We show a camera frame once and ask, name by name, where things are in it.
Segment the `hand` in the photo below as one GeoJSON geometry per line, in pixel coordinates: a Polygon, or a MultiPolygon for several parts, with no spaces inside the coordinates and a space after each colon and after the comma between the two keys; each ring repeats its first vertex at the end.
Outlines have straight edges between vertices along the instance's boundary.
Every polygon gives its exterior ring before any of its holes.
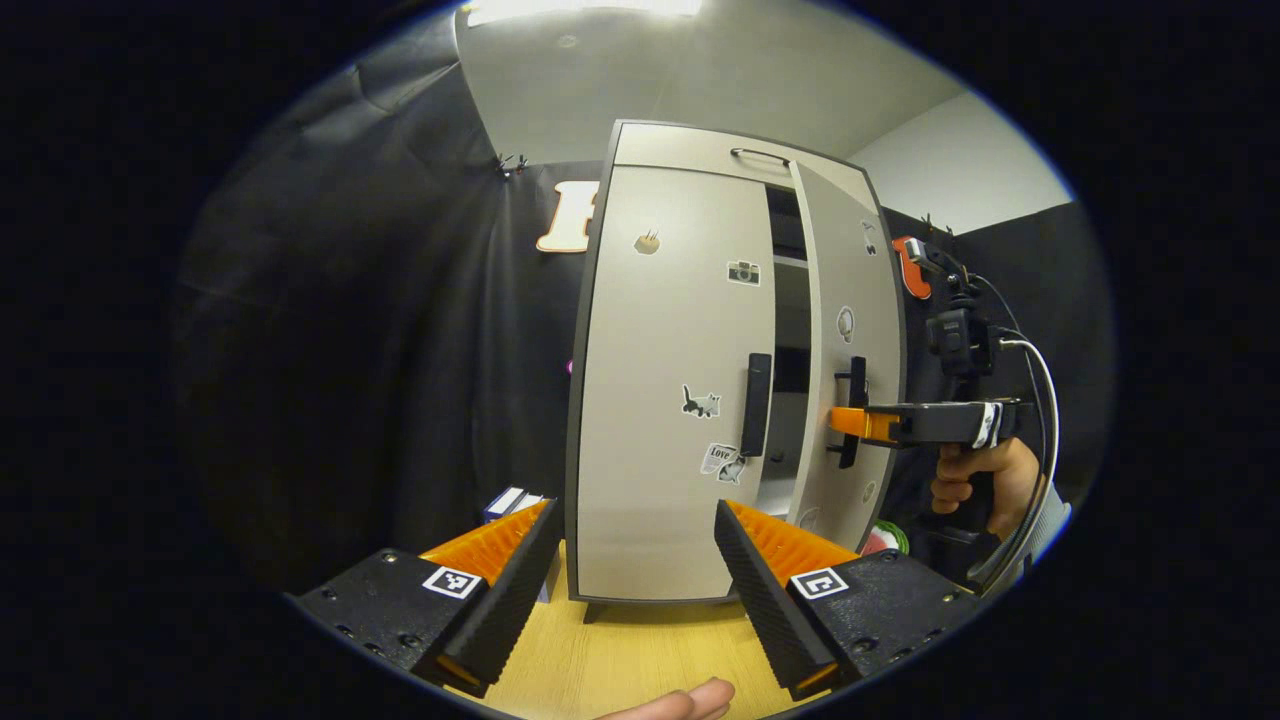
{"type": "Polygon", "coordinates": [[[1039,460],[1016,437],[996,447],[961,452],[959,445],[943,445],[938,451],[938,477],[933,480],[933,511],[955,512],[960,503],[973,495],[969,475],[991,473],[995,502],[987,532],[1004,542],[1023,521],[1036,491],[1039,460]]]}
{"type": "Polygon", "coordinates": [[[628,710],[611,712],[596,720],[716,720],[728,712],[733,685],[712,678],[696,688],[667,693],[658,700],[628,710]]]}

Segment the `cabinet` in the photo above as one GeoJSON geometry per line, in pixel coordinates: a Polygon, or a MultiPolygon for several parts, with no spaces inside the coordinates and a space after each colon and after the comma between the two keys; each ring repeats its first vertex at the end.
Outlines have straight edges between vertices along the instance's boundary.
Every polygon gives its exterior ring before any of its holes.
{"type": "Polygon", "coordinates": [[[572,600],[728,598],[719,498],[861,546],[891,451],[864,446],[841,470],[827,418],[854,355],[872,402],[902,398],[883,227],[859,168],[733,133],[614,126],[573,356],[572,600]],[[744,442],[756,452],[741,456],[744,442]]]}

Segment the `table surface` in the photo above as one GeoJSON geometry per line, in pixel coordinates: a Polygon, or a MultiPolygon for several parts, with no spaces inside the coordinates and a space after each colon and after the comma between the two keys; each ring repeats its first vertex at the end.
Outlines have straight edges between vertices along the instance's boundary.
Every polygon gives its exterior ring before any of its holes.
{"type": "Polygon", "coordinates": [[[451,692],[529,720],[593,720],[714,675],[737,689],[727,720],[803,705],[778,687],[740,602],[607,606],[584,625],[586,603],[568,600],[563,541],[559,553],[550,602],[534,605],[502,679],[480,701],[451,692]]]}

